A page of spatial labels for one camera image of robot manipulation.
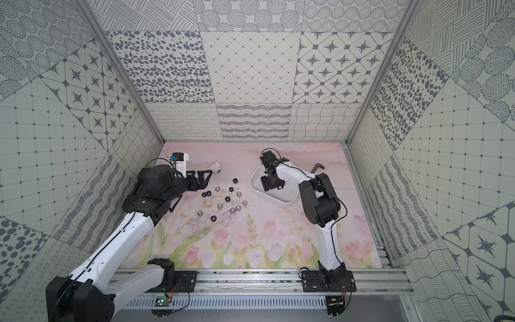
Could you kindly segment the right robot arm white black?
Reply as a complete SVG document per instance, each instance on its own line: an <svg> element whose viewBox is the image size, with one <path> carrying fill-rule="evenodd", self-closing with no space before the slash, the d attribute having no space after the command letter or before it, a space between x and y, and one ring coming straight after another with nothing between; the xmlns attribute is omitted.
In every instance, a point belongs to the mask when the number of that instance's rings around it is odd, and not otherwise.
<svg viewBox="0 0 515 322"><path fill-rule="evenodd" d="M347 273L337 249L334 228L339 212L345 205L338 198L330 178L325 174L307 173L293 165L287 158L277 156L274 149L262 151L260 161L264 167L261 185L267 193L284 189L286 185L296 186L304 214L317 227L319 247L319 276L321 283L329 287L341 281Z"/></svg>

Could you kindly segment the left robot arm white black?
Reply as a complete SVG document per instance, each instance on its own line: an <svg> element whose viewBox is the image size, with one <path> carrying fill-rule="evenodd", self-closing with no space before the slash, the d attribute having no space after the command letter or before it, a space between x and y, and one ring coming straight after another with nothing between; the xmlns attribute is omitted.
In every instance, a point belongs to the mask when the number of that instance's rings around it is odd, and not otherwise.
<svg viewBox="0 0 515 322"><path fill-rule="evenodd" d="M174 210L186 192L206 189L212 170L186 170L186 161L140 170L134 189L123 202L123 221L93 254L68 276L57 276L46 287L49 321L111 321L127 304L148 291L163 294L171 305L177 291L191 294L196 273L188 282L177 275L169 258L153 258L138 272L117 283L111 279L139 241Z"/></svg>

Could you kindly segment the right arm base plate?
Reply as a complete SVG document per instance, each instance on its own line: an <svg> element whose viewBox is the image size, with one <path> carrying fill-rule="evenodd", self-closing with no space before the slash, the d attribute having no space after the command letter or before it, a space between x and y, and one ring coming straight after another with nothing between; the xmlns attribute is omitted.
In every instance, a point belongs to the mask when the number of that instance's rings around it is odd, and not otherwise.
<svg viewBox="0 0 515 322"><path fill-rule="evenodd" d="M299 277L304 292L356 292L353 272L325 273L318 270L300 269Z"/></svg>

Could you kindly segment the white storage box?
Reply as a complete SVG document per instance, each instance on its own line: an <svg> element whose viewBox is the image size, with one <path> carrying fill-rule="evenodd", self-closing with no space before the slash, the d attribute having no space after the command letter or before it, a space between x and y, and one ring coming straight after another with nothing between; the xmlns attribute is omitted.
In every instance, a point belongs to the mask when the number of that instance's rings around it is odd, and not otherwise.
<svg viewBox="0 0 515 322"><path fill-rule="evenodd" d="M299 170L291 163L286 165L282 164L278 168L278 177L285 180L285 185L282 189L271 189L265 191L261 178L265 175L265 168L259 166L254 170L249 179L249 187L258 197L275 203L283 208L292 205L299 196L299 184L303 181L309 181L315 178L314 174L305 173Z"/></svg>

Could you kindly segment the white pipe tee fitting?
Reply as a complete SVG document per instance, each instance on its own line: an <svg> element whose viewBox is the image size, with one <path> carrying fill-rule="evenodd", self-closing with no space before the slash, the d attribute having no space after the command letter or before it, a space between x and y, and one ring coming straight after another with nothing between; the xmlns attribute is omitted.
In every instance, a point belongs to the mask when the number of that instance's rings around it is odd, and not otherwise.
<svg viewBox="0 0 515 322"><path fill-rule="evenodd" d="M214 174L220 174L221 164L219 162L214 162L212 165L210 165L209 170L212 170Z"/></svg>

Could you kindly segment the aluminium mounting rail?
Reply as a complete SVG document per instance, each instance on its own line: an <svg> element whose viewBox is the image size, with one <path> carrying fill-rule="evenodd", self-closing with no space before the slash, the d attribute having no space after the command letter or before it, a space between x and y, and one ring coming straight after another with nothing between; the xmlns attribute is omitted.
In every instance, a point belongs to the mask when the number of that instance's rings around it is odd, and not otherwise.
<svg viewBox="0 0 515 322"><path fill-rule="evenodd" d="M406 272L400 268L352 268L353 295L414 295ZM199 269L192 295L293 295L315 283L318 274L297 269Z"/></svg>

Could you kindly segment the dark hex allen key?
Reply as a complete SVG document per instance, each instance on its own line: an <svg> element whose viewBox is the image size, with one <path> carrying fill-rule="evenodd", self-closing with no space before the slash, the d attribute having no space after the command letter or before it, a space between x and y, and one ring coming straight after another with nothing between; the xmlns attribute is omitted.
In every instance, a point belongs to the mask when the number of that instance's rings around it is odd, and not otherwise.
<svg viewBox="0 0 515 322"><path fill-rule="evenodd" d="M325 169L325 166L323 164L320 164L320 163L316 163L315 166L313 166L312 170L311 170L311 173L315 174L316 171L318 171L319 169L322 169L324 170Z"/></svg>

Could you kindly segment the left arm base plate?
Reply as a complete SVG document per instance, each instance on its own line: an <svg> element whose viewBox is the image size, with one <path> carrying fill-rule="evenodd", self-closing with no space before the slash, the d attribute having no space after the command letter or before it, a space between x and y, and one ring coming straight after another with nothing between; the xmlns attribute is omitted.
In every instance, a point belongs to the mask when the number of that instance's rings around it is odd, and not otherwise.
<svg viewBox="0 0 515 322"><path fill-rule="evenodd" d="M149 289L147 292L194 292L197 282L198 271L180 270L173 273L166 273L161 284Z"/></svg>

